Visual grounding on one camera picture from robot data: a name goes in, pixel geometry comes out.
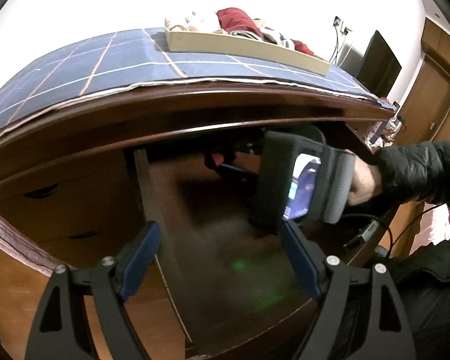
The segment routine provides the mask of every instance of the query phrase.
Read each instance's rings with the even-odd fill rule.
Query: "hand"
[[[355,169],[347,203],[351,206],[368,202],[382,193],[382,176],[377,166],[355,157]]]

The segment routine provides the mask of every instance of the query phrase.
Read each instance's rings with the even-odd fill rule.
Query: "folded clothes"
[[[222,27],[228,33],[232,31],[253,32],[260,39],[263,39],[262,32],[255,25],[253,20],[244,11],[238,8],[226,8],[217,12],[217,17]]]
[[[260,38],[257,34],[255,34],[255,33],[252,32],[252,31],[234,30],[234,31],[231,31],[231,32],[229,33],[229,35],[233,35],[233,36],[241,36],[241,37],[243,37],[243,38],[249,38],[249,39],[253,39],[253,40],[256,40],[256,41],[263,42],[263,39]]]
[[[169,31],[193,31],[205,33],[226,33],[215,12],[194,9],[189,15],[165,17],[165,27]]]
[[[314,52],[310,50],[306,44],[300,42],[300,40],[289,39],[284,35],[282,35],[282,33],[280,33],[279,31],[275,31],[272,28],[266,27],[265,20],[253,19],[253,22],[263,33],[265,42],[270,42],[273,44],[277,44],[281,47],[300,51],[301,53],[307,54],[309,56],[314,55]]]

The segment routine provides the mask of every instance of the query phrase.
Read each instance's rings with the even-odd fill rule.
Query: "wooden door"
[[[395,143],[406,145],[431,140],[450,108],[450,76],[431,58],[425,57],[415,84],[399,115],[405,128]]]

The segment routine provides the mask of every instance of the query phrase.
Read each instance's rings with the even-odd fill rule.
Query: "black jacket sleeve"
[[[446,203],[450,208],[450,141],[392,146],[375,154],[383,193],[398,203]]]

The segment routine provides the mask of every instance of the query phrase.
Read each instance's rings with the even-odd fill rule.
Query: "gray foam grip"
[[[342,216],[347,204],[348,192],[352,185],[355,167],[355,155],[341,153],[338,157],[334,181],[330,188],[330,196],[323,213],[325,223],[335,224]]]

